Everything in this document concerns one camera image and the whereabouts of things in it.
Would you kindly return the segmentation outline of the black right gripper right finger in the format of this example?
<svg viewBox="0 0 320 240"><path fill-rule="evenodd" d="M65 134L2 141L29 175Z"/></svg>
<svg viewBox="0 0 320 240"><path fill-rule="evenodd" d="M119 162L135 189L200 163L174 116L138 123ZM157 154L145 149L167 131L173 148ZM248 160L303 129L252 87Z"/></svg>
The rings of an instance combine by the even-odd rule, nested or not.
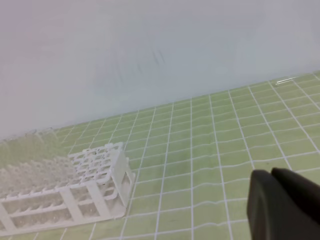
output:
<svg viewBox="0 0 320 240"><path fill-rule="evenodd" d="M320 186L311 180L285 168L273 168L271 175L295 200L319 200Z"/></svg>

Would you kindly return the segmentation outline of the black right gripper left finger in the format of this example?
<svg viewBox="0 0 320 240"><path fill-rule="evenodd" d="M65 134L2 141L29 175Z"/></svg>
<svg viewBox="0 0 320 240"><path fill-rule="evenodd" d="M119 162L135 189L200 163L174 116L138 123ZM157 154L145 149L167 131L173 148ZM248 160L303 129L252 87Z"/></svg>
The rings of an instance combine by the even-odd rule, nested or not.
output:
<svg viewBox="0 0 320 240"><path fill-rule="evenodd" d="M266 170L253 170L247 201L253 240L318 240L320 200L295 200Z"/></svg>

